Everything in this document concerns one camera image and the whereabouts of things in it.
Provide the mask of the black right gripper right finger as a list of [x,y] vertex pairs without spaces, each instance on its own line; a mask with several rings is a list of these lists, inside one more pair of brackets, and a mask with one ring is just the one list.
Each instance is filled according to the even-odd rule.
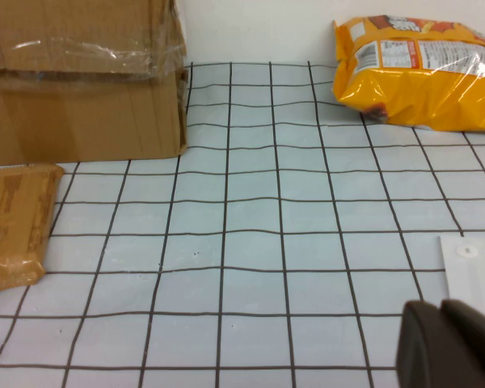
[[441,312],[458,331],[485,372],[485,315],[454,299],[444,300],[441,303]]

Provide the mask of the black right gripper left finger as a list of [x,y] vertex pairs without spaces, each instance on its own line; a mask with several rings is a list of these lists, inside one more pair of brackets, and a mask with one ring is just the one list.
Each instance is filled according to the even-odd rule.
[[403,307],[395,362],[401,387],[485,387],[485,372],[458,331],[436,307]]

